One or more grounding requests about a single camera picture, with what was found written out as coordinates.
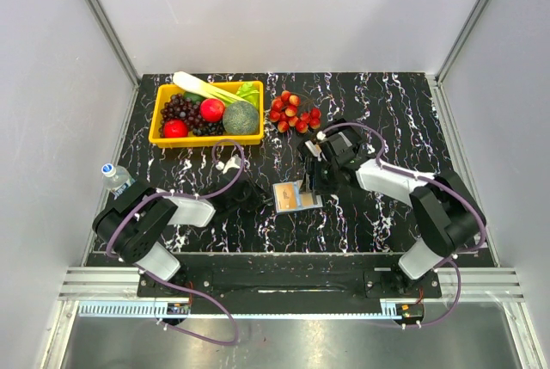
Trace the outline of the black card holder wallet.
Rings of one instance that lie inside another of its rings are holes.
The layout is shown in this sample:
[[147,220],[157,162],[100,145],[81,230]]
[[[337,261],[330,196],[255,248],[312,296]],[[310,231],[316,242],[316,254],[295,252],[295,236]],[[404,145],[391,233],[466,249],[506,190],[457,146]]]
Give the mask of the black card holder wallet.
[[320,195],[302,192],[302,181],[287,181],[272,186],[277,213],[300,212],[323,206]]

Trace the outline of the brown credit card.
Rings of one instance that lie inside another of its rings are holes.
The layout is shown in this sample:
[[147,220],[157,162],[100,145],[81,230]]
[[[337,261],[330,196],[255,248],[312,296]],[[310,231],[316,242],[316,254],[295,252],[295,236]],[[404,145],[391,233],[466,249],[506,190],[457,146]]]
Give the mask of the brown credit card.
[[293,182],[283,182],[273,185],[274,200],[279,212],[297,209],[296,189]]

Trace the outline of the black card box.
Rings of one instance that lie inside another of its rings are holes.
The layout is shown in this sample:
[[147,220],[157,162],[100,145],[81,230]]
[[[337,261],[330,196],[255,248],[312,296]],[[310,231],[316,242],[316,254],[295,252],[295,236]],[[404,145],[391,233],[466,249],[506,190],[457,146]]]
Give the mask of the black card box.
[[339,119],[316,129],[297,146],[300,155],[318,160],[351,161],[365,143],[364,135],[358,131],[358,123]]

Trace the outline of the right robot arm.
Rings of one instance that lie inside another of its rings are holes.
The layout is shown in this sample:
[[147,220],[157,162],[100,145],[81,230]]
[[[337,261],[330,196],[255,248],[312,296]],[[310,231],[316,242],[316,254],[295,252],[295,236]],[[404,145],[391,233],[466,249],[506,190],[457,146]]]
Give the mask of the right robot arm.
[[403,169],[372,158],[346,164],[320,157],[304,159],[303,186],[313,194],[335,194],[343,186],[398,200],[412,208],[420,239],[398,261],[390,277],[393,290],[413,295],[422,277],[464,248],[475,235],[486,240],[486,218],[461,177],[453,170],[437,175]]

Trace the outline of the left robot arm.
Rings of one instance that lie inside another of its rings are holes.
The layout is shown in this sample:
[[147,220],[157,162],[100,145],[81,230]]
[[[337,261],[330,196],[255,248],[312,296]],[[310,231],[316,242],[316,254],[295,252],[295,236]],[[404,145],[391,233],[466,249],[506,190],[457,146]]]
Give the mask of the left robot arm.
[[[131,210],[154,193],[148,182],[134,182],[96,216],[92,224],[95,234],[109,242]],[[158,288],[168,296],[176,296],[185,289],[186,275],[180,270],[180,261],[159,242],[164,230],[170,225],[203,228],[237,210],[254,212],[270,200],[260,186],[244,178],[224,193],[205,200],[175,196],[151,200],[123,225],[112,251],[124,263],[153,273]]]

